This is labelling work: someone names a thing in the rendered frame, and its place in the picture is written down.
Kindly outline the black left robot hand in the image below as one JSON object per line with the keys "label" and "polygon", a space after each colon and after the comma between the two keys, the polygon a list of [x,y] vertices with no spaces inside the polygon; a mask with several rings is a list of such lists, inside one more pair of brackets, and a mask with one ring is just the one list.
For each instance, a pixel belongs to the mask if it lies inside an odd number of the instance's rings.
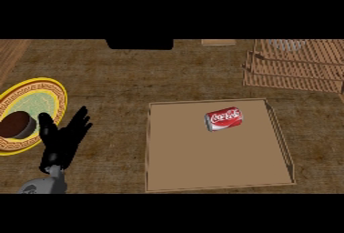
{"label": "black left robot hand", "polygon": [[90,116],[86,106],[82,107],[68,125],[62,128],[58,128],[48,113],[40,113],[37,119],[39,135],[46,147],[39,169],[49,174],[52,166],[68,168],[79,145],[93,124],[89,122]]}

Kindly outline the brown wooden tray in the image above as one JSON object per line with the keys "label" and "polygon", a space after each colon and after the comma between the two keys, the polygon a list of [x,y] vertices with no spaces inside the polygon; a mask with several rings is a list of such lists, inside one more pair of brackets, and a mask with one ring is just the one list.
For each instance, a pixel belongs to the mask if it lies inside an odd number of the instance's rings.
{"label": "brown wooden tray", "polygon": [[[238,107],[244,123],[211,132],[204,116]],[[148,192],[293,185],[294,165],[275,109],[263,98],[149,105]]]}

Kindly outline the wooden slatted tiered shelf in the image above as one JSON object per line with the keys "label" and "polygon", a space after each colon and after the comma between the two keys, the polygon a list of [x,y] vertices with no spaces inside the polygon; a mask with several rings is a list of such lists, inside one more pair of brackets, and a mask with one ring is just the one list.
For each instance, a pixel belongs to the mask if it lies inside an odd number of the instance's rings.
{"label": "wooden slatted tiered shelf", "polygon": [[256,39],[247,52],[244,85],[344,95],[344,39],[293,39],[307,43],[281,51],[270,39]]}

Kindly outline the yellow patterned round plate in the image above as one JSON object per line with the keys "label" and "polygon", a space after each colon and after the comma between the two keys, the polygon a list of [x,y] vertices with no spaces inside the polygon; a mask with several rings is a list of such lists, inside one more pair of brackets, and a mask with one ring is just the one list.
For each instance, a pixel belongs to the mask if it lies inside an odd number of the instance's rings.
{"label": "yellow patterned round plate", "polygon": [[[52,78],[39,77],[24,80],[0,95],[0,123],[6,116],[24,111],[37,120],[42,112],[59,124],[68,108],[68,92],[64,85]],[[25,138],[0,137],[0,156],[22,153],[42,142],[39,127]]]}

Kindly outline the black box appliance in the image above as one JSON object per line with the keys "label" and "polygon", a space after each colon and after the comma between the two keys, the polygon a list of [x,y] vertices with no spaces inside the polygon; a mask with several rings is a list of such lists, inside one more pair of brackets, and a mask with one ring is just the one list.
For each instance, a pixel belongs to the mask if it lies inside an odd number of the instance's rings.
{"label": "black box appliance", "polygon": [[111,49],[139,49],[139,50],[172,50],[173,40],[120,40],[108,39],[108,46]]}

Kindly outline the red soda can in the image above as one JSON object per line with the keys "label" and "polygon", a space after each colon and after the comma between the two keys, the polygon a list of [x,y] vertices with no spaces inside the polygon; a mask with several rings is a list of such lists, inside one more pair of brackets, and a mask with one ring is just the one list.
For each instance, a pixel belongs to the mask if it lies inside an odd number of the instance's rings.
{"label": "red soda can", "polygon": [[232,106],[204,115],[204,122],[210,132],[229,127],[237,127],[244,122],[244,114],[238,107]]}

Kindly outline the pale wooden block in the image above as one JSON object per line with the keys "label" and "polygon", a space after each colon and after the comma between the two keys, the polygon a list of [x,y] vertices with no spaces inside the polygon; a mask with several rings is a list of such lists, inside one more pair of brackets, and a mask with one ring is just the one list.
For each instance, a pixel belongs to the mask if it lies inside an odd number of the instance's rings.
{"label": "pale wooden block", "polygon": [[204,46],[234,46],[235,44],[235,39],[203,39]]}

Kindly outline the white ribbed object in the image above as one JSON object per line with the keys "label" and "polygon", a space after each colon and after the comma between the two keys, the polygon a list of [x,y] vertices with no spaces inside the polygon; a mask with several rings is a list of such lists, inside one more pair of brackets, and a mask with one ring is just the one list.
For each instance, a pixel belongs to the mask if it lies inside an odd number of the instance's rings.
{"label": "white ribbed object", "polygon": [[281,51],[297,51],[306,45],[304,40],[291,40],[291,39],[270,39],[269,44],[279,49]]}

